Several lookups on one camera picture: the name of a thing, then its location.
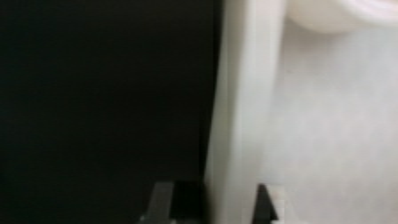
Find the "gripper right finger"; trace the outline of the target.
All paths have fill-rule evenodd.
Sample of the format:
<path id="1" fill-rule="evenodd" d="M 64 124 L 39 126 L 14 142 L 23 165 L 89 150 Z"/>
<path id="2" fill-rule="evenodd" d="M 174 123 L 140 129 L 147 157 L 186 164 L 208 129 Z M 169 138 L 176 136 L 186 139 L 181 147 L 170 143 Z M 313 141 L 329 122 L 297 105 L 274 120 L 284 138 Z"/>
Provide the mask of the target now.
<path id="1" fill-rule="evenodd" d="M 252 224 L 272 224 L 279 220 L 266 185 L 258 185 Z"/>

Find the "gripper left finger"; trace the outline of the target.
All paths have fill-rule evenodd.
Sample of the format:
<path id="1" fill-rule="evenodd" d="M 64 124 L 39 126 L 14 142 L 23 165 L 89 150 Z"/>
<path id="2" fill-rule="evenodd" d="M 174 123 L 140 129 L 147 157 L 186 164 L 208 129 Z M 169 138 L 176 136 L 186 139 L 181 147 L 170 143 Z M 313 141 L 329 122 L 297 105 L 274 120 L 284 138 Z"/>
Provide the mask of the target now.
<path id="1" fill-rule="evenodd" d="M 139 224 L 206 224 L 206 194 L 201 182 L 167 181 L 154 184 Z"/>

